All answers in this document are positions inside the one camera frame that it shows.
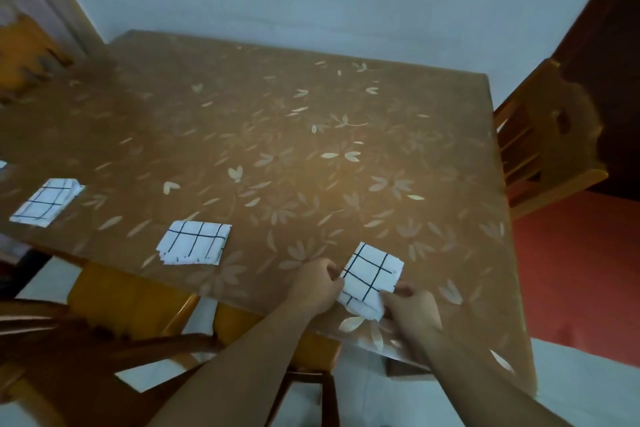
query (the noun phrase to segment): checkered napkin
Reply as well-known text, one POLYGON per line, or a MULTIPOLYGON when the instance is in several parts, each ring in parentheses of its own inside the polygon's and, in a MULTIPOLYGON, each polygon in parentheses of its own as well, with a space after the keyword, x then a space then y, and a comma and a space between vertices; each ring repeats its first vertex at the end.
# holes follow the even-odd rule
POLYGON ((164 265, 218 265, 231 225, 174 221, 156 250, 164 265))
POLYGON ((11 215, 9 221, 48 227, 83 189, 75 179, 49 179, 11 215))
POLYGON ((340 273, 344 290, 338 302, 352 314, 379 321, 385 312, 380 291, 394 291, 403 265, 397 257, 360 242, 340 273))

